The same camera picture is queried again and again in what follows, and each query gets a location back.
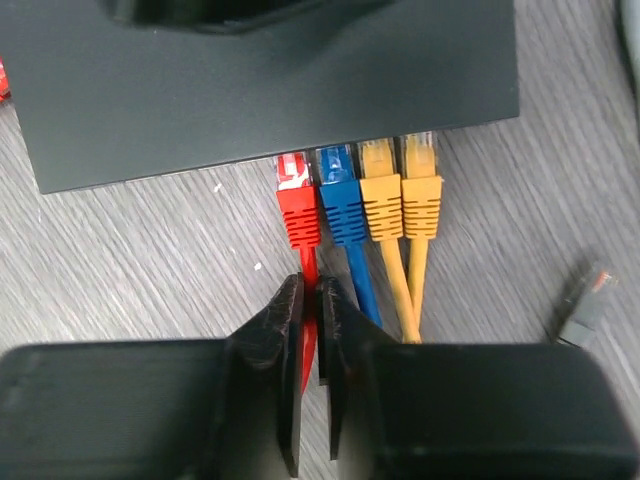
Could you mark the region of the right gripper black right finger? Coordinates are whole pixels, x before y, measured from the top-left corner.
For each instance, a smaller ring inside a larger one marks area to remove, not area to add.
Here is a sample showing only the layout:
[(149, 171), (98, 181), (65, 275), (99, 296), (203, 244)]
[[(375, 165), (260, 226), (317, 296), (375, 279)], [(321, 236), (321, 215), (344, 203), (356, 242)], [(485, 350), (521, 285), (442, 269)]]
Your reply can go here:
[(603, 370), (560, 345), (403, 344), (321, 283), (330, 455), (342, 479), (632, 479)]

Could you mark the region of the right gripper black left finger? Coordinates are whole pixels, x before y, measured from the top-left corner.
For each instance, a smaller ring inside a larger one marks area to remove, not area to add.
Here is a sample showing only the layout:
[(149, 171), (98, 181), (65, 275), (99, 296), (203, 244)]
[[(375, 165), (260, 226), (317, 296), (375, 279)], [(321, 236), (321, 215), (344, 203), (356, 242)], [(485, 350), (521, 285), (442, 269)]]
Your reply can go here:
[(1, 358), (5, 479), (291, 479), (304, 287), (225, 338), (30, 344)]

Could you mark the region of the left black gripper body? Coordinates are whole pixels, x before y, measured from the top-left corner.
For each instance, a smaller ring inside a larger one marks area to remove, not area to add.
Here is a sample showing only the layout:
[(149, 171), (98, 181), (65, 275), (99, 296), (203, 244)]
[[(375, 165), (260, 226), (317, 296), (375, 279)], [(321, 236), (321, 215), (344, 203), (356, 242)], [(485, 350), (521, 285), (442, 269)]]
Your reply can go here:
[(189, 30), (228, 35), (292, 20), (314, 10), (344, 11), (362, 16), (387, 6), (387, 1), (100, 1), (105, 16), (120, 25)]

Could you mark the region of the black network switch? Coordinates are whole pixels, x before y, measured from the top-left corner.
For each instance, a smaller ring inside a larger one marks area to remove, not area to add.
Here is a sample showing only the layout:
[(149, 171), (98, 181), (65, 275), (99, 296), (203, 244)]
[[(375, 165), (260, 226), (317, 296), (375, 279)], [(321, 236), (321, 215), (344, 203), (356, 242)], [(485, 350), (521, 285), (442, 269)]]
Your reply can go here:
[(1, 57), (44, 194), (519, 113), (510, 1), (5, 1)]

